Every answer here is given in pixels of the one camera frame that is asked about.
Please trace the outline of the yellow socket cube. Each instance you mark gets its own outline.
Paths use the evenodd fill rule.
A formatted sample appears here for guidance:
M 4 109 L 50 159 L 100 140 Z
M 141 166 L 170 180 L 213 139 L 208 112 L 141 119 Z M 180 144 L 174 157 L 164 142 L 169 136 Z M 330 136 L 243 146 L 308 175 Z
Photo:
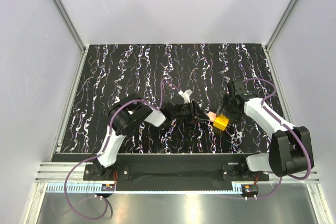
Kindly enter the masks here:
M 213 129 L 216 133 L 222 133 L 229 126 L 229 119 L 225 117 L 223 114 L 216 115 L 213 119 Z

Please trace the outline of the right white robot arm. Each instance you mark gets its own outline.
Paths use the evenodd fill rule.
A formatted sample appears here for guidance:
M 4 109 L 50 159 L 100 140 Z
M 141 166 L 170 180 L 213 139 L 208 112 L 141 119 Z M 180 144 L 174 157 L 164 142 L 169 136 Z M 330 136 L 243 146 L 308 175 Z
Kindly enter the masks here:
M 227 83 L 213 125 L 224 130 L 238 123 L 243 115 L 254 120 L 270 138 L 268 153 L 252 154 L 238 167 L 239 176 L 250 180 L 257 172 L 272 172 L 277 177 L 305 180 L 314 167 L 311 135 L 305 126 L 297 127 L 277 114 L 257 92 L 248 91 L 246 80 Z

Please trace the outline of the pink plug adapter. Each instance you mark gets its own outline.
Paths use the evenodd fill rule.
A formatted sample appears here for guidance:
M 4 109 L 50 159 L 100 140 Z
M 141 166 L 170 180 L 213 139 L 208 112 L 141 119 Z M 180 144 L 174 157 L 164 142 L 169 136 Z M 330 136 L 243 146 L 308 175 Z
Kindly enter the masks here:
M 209 117 L 210 122 L 215 122 L 217 115 L 215 112 L 208 112 L 207 116 Z

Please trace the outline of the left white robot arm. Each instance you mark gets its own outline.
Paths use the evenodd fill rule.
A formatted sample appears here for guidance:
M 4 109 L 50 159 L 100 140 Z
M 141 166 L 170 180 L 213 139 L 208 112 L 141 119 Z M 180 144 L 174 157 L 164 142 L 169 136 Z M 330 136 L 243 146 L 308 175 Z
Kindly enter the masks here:
M 138 93 L 115 104 L 108 114 L 109 123 L 102 147 L 93 161 L 95 174 L 103 180 L 113 175 L 113 166 L 122 142 L 144 122 L 155 127 L 171 120 L 188 124 L 208 122 L 209 116 L 190 98 L 191 93 L 191 90 L 179 91 L 178 98 L 164 101 L 158 108 L 143 100 Z

